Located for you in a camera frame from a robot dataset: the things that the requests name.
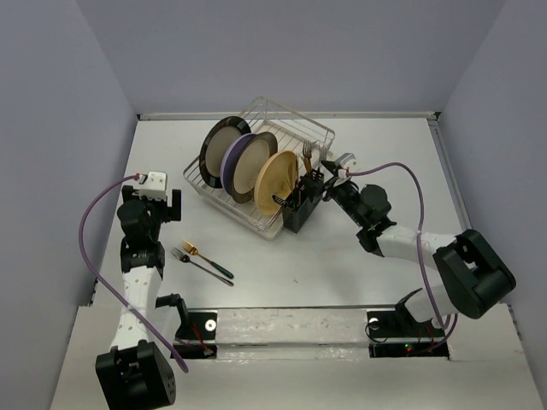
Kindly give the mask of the dark fork thin handle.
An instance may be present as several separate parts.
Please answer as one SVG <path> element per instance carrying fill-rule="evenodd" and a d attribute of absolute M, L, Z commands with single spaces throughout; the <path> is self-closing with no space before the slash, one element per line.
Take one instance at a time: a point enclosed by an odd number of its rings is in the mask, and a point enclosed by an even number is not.
<path fill-rule="evenodd" d="M 212 276 L 213 278 L 216 278 L 220 280 L 222 283 L 226 284 L 227 286 L 233 287 L 234 283 L 229 278 L 225 278 L 224 276 L 221 276 L 215 272 L 210 271 L 209 269 L 205 268 L 204 266 L 201 266 L 194 262 L 191 257 L 188 254 L 185 254 L 183 251 L 177 249 L 177 248 L 171 248 L 171 254 L 178 260 L 183 263 L 189 263 L 198 269 L 206 272 L 208 275 Z"/>

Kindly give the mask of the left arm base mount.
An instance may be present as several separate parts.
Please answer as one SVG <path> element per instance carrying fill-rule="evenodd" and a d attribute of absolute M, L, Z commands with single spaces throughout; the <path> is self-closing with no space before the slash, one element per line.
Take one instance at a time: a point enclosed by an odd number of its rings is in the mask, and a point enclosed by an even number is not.
<path fill-rule="evenodd" d="M 217 356 L 218 313 L 188 309 L 179 294 L 158 296 L 150 322 L 185 360 L 208 360 Z"/>

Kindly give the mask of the gold fork green handle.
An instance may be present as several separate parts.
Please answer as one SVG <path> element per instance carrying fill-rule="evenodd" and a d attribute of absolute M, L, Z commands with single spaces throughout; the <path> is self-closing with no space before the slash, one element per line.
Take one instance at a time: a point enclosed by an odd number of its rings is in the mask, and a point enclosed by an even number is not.
<path fill-rule="evenodd" d="M 181 248 L 186 251 L 188 254 L 190 255 L 194 255 L 194 256 L 198 256 L 200 257 L 201 259 L 203 259 L 204 261 L 206 261 L 207 263 L 209 263 L 215 270 L 217 270 L 218 272 L 220 272 L 222 275 L 224 275 L 226 278 L 229 278 L 229 279 L 234 279 L 234 275 L 229 271 L 227 270 L 225 267 L 223 267 L 222 265 L 218 264 L 217 262 L 211 260 L 210 258 L 206 257 L 205 255 L 203 255 L 202 253 L 199 252 L 199 250 L 197 249 L 197 247 L 195 247 L 192 243 L 189 243 L 187 241 L 183 241 L 181 244 L 180 244 Z"/>

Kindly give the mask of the knife dark handle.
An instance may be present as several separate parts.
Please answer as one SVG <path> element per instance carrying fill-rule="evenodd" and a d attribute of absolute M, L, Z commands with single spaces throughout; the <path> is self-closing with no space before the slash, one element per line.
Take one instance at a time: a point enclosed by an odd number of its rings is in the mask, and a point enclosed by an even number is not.
<path fill-rule="evenodd" d="M 291 202 L 285 198 L 272 194 L 273 201 L 282 208 L 291 208 Z"/>

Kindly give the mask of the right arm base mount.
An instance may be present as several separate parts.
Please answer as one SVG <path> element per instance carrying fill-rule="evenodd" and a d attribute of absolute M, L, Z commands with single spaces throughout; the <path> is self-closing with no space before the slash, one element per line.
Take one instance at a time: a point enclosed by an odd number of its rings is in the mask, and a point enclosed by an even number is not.
<path fill-rule="evenodd" d="M 371 358 L 450 357 L 445 332 L 434 330 L 431 320 L 417 322 L 403 305 L 417 292 L 405 296 L 392 310 L 367 312 L 364 331 Z"/>

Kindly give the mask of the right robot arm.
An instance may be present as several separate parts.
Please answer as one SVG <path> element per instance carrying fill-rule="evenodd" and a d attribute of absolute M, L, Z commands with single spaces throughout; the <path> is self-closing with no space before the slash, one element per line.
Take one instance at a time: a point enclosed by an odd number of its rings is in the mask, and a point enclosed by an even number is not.
<path fill-rule="evenodd" d="M 391 204 L 384 188 L 367 184 L 358 188 L 352 178 L 362 175 L 352 154 L 323 161 L 332 175 L 324 184 L 325 200 L 334 200 L 359 226 L 356 237 L 370 254 L 416 263 L 423 285 L 404 296 L 393 314 L 395 328 L 416 333 L 425 322 L 438 324 L 461 314 L 481 318 L 516 287 L 514 274 L 484 236 L 467 229 L 459 234 L 433 234 L 423 230 L 425 204 L 419 190 L 419 220 L 414 229 L 391 220 Z"/>

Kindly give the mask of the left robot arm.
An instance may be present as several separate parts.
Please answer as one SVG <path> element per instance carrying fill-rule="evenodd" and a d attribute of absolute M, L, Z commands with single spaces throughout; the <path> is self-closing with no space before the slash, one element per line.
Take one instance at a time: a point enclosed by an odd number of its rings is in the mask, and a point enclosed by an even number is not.
<path fill-rule="evenodd" d="M 123 308 L 109 351 L 96 358 L 96 374 L 110 409 L 160 409 L 174 404 L 176 383 L 169 363 L 170 337 L 184 335 L 189 316 L 176 295 L 159 296 L 165 250 L 159 240 L 164 223 L 181 218 L 181 193 L 124 186 L 117 217 L 121 239 Z"/>

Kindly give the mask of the gold knife green handle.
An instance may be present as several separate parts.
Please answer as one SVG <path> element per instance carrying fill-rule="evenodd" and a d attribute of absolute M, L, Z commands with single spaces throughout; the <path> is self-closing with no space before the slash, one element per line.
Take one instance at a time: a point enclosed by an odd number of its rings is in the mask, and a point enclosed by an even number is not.
<path fill-rule="evenodd" d="M 297 206 L 297 197 L 298 197 L 298 181 L 299 181 L 299 159 L 298 157 L 296 158 L 295 162 L 294 162 L 294 181 L 293 181 L 293 190 L 292 190 L 292 203 L 293 203 L 293 207 L 296 208 Z"/>

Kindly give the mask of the silver fork perforated handle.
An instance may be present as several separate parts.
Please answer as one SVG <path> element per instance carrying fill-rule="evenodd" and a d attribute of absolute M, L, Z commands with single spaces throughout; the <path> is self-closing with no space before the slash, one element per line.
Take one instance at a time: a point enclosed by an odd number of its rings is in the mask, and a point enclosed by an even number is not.
<path fill-rule="evenodd" d="M 319 145 L 319 148 L 318 148 L 318 156 L 319 156 L 319 160 L 318 160 L 318 167 L 317 169 L 318 170 L 321 170 L 321 167 L 323 165 L 323 161 L 325 161 L 327 159 L 327 156 L 328 156 L 328 148 L 326 145 L 324 144 L 320 144 Z"/>

